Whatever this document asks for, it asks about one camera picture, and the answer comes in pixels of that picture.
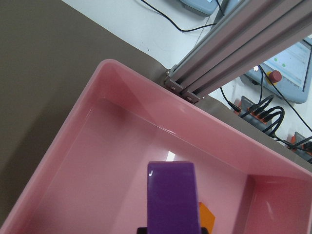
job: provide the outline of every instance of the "pink plastic container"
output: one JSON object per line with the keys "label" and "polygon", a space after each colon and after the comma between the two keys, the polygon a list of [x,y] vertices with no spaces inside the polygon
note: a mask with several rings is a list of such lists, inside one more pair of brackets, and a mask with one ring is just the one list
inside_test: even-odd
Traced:
{"label": "pink plastic container", "polygon": [[114,60],[103,61],[1,234],[135,234],[147,164],[195,164],[214,234],[308,234],[312,174]]}

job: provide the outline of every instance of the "white surface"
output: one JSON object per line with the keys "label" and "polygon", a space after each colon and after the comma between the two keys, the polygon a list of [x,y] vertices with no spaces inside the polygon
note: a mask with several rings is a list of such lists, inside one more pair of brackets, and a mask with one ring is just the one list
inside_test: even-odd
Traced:
{"label": "white surface", "polygon": [[[64,2],[122,40],[154,57],[167,68],[179,63],[199,39],[209,32],[209,28],[206,28],[182,33],[140,0],[64,0]],[[209,19],[185,9],[179,0],[148,0],[147,2],[167,14],[182,29],[211,23],[217,13],[215,12]],[[255,103],[259,101],[260,86],[253,85],[245,77],[229,82],[223,90],[232,102],[240,100],[242,95]],[[271,94],[270,91],[263,89],[263,98]],[[219,90],[212,92],[210,96],[228,106]],[[290,140],[295,131],[305,137],[312,135],[283,100],[275,96],[269,107],[273,106],[282,106],[285,109],[285,118],[276,132],[281,139]],[[312,93],[310,92],[306,103],[293,106],[312,127]]]}
{"label": "white surface", "polygon": [[[190,52],[202,31],[182,33],[140,0],[63,1],[166,68],[179,63]],[[147,2],[169,16],[181,29],[207,24],[208,18],[186,9],[179,0]]]}

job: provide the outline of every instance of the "red button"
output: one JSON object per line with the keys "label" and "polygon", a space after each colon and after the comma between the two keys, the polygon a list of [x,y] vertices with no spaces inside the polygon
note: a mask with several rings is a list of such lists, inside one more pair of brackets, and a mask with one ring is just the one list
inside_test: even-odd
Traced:
{"label": "red button", "polygon": [[269,74],[269,80],[272,83],[277,83],[277,82],[281,81],[281,79],[282,79],[282,74],[277,70],[274,70]]}

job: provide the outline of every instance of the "orange object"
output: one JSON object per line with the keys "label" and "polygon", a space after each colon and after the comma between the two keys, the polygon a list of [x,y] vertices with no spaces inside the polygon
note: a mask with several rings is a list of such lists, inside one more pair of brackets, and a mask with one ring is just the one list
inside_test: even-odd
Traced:
{"label": "orange object", "polygon": [[211,234],[215,224],[215,216],[201,202],[199,203],[199,216],[200,216],[200,226],[203,228],[207,228],[208,233]]}

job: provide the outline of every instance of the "blue-gray device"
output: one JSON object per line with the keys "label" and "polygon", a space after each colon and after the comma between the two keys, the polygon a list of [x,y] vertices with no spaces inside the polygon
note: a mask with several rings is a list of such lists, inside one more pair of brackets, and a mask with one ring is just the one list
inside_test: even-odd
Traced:
{"label": "blue-gray device", "polygon": [[216,9],[216,0],[180,0],[185,5],[210,16]]}
{"label": "blue-gray device", "polygon": [[[308,99],[312,79],[311,53],[312,39],[305,38],[261,64],[265,72],[278,70],[282,74],[275,86],[291,102],[304,103]],[[251,69],[245,75],[261,83],[260,69]],[[263,86],[279,96],[265,77]]]}

